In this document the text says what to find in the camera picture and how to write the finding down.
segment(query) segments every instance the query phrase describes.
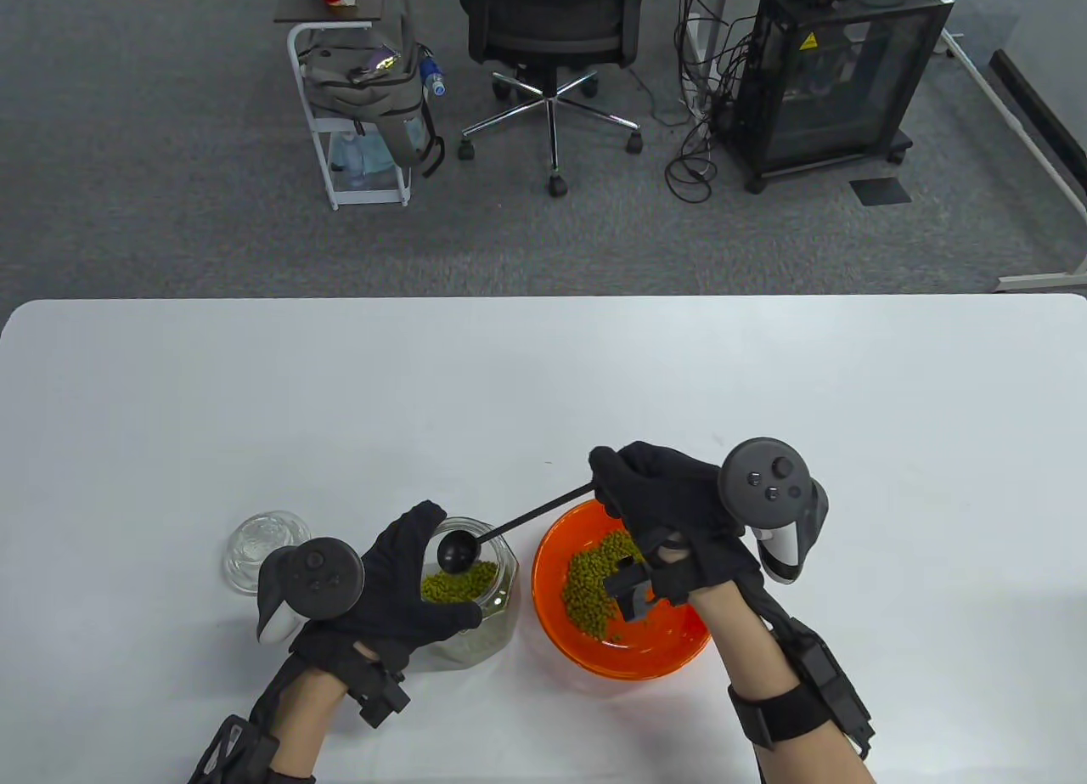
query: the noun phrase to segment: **forearm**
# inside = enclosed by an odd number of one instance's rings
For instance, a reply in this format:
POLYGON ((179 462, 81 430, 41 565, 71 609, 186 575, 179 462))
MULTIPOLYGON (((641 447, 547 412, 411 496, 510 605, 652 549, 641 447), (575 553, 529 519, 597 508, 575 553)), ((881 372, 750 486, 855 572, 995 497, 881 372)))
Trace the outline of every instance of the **forearm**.
MULTIPOLYGON (((362 643, 354 648, 371 662, 377 655, 362 643)), ((317 766, 321 746, 332 726, 333 718, 347 686, 330 673, 311 668, 284 690, 272 724, 272 735, 279 748, 272 759, 272 769, 296 779, 309 779, 317 766)))
MULTIPOLYGON (((772 633, 740 596, 735 583, 690 595, 705 623, 737 694, 750 701, 788 693, 800 680, 772 633)), ((766 784, 872 784, 849 739, 834 722, 779 742, 774 750, 755 747, 766 784)))

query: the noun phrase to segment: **office chair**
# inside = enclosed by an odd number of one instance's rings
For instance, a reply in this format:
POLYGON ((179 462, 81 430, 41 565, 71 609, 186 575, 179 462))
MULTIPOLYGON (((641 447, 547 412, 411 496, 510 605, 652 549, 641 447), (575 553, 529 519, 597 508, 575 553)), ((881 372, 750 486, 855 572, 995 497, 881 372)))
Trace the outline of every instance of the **office chair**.
POLYGON ((559 135, 555 110, 564 105, 616 124, 630 132, 626 151, 641 152, 641 128, 627 119, 612 115, 570 98, 580 89, 586 98, 597 94, 599 82, 589 65, 617 64, 626 67, 638 53, 638 21, 641 0, 460 0, 468 15, 468 55, 483 63, 492 59, 515 69, 514 73, 492 73, 491 88, 504 101, 513 90, 518 103, 461 130, 457 157, 475 158, 472 136, 521 113, 542 105, 547 110, 551 139, 551 174, 548 190, 555 198, 566 194, 559 174, 559 135), (559 84, 559 69, 578 75, 559 84))

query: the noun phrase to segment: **black glove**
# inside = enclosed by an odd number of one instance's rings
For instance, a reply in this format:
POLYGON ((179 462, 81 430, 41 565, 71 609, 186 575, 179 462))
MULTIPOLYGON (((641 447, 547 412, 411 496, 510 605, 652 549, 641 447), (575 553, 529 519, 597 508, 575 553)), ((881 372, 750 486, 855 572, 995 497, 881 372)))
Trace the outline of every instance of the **black glove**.
POLYGON ((690 549, 699 586, 717 585, 759 563, 740 542, 741 526, 722 505, 714 464, 678 450, 635 441, 619 452, 589 453, 597 499, 619 518, 651 565, 661 546, 690 549))
POLYGON ((441 507, 423 501, 390 523, 362 556, 366 574, 357 605, 341 617, 310 621, 300 636, 332 633, 352 644, 360 640, 383 664, 400 670, 416 648, 477 627, 483 612, 475 602, 436 603, 420 597, 423 555, 443 520, 441 507))

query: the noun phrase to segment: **ladle handle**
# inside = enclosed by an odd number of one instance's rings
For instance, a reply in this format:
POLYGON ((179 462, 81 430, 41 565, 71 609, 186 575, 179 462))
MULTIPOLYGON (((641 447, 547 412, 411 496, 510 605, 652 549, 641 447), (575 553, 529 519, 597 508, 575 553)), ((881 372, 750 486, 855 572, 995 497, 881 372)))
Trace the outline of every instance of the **ladle handle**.
POLYGON ((583 495, 588 495, 595 488, 596 486, 590 481, 588 484, 585 484, 584 486, 580 486, 577 489, 571 489, 565 495, 560 495, 553 501, 548 501, 542 507, 537 507, 536 509, 529 510, 528 512, 525 512, 524 515, 518 515, 517 518, 514 518, 512 521, 507 521, 500 527, 493 528, 490 532, 486 533, 485 535, 478 536, 478 543, 482 544, 485 543, 485 540, 492 539, 492 537, 504 535, 505 532, 509 532, 510 530, 515 528, 523 523, 527 523, 528 521, 532 521, 534 518, 539 518, 540 515, 550 512, 552 509, 558 509, 563 503, 570 503, 571 501, 580 498, 583 495))

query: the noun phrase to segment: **gray carpet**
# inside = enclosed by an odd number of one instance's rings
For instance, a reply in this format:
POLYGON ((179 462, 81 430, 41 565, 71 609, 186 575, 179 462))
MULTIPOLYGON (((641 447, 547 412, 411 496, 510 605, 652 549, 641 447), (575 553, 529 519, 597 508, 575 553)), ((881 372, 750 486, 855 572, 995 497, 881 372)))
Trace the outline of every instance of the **gray carpet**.
MULTIPOLYGON (((959 0, 979 62, 1023 0, 959 0)), ((664 186, 682 130, 649 120, 617 69, 598 102, 645 125, 566 114, 570 195, 545 190, 542 117, 477 141, 408 209, 328 209, 275 0, 0 0, 0 322, 65 297, 979 291, 1087 250, 1075 213, 958 63, 936 58, 883 163, 742 191, 728 161, 712 199, 664 186), (898 174, 911 204, 863 208, 848 182, 898 174)), ((449 94, 440 132, 490 112, 457 0, 415 0, 449 94)), ((675 0, 646 0, 636 70, 675 116, 675 0)))

